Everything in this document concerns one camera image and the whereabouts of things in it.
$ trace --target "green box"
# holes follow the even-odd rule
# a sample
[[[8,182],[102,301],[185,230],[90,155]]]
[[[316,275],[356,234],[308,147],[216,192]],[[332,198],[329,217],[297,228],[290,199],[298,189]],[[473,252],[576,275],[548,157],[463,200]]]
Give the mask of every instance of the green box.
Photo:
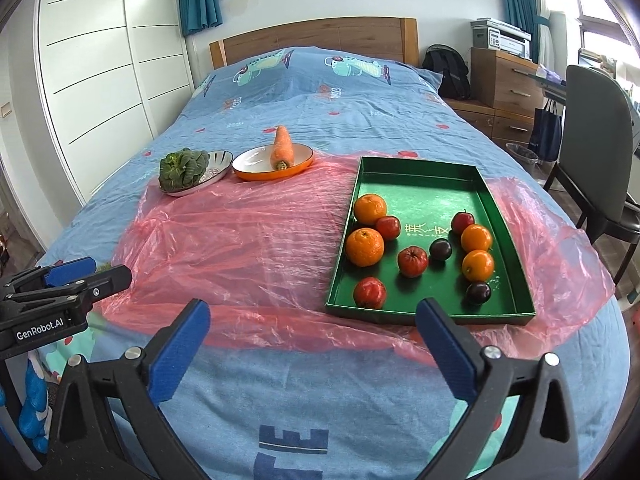
[[[398,239],[385,243],[385,254],[371,267],[359,268],[348,261],[344,241],[358,228],[353,204],[358,197],[376,193],[386,201],[388,214],[402,224]],[[458,211],[472,213],[476,223],[491,231],[490,250],[495,261],[489,301],[468,306],[463,301],[468,281],[460,267],[465,256],[460,238],[449,233]],[[430,260],[419,278],[408,279],[398,271],[398,253],[416,245],[428,252],[436,238],[448,238],[453,254],[444,263]],[[375,276],[386,287],[382,309],[358,308],[353,301],[355,285]],[[449,164],[415,158],[364,156],[351,197],[338,260],[326,301],[329,314],[380,324],[415,324],[415,307],[420,300],[435,298],[458,324],[527,324],[535,315],[529,286],[507,225],[494,198],[475,166]]]

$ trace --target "pink plastic sheet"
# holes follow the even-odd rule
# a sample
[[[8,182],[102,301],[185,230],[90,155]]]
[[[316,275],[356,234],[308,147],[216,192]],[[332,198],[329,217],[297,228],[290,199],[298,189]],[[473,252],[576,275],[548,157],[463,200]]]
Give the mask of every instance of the pink plastic sheet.
[[[386,349],[433,363],[415,328],[324,314],[359,156],[318,156],[296,177],[231,175],[170,198],[152,180],[116,248],[133,282],[101,302],[105,317],[153,334],[191,298],[210,305],[206,344],[299,351]],[[583,231],[514,178],[489,183],[522,260],[537,316],[527,326],[483,326],[482,344],[537,357],[589,322],[614,285]]]

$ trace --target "wastebasket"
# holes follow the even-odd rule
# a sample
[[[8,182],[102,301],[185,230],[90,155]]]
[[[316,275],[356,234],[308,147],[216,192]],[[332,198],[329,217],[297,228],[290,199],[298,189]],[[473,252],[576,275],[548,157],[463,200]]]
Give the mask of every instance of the wastebasket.
[[[505,148],[507,148],[507,153],[517,160],[527,173],[533,176],[533,170],[538,163],[538,156],[529,148],[525,148],[515,142],[507,142]]]

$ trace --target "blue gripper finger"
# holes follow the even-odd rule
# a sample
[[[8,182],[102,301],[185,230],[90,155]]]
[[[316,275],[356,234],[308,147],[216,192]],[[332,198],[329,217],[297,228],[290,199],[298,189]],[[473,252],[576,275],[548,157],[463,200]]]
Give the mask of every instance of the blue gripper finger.
[[[436,301],[422,300],[415,309],[415,324],[453,396],[470,404],[478,396],[477,368],[436,309],[442,310]]]
[[[44,277],[44,282],[48,286],[62,286],[67,283],[81,280],[95,272],[95,260],[90,257],[80,258],[68,264],[52,267]]]
[[[147,392],[155,406],[174,396],[178,384],[209,332],[209,305],[202,300],[192,300],[176,320],[180,324],[172,337],[164,342],[148,368]]]

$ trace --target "white printer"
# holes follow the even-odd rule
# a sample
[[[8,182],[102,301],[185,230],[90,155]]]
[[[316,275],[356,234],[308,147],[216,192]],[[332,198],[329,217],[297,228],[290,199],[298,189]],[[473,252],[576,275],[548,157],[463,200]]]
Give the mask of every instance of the white printer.
[[[529,43],[531,35],[509,23],[493,18],[478,18],[471,22],[474,35],[473,45],[476,48],[503,50],[514,56],[531,60]]]

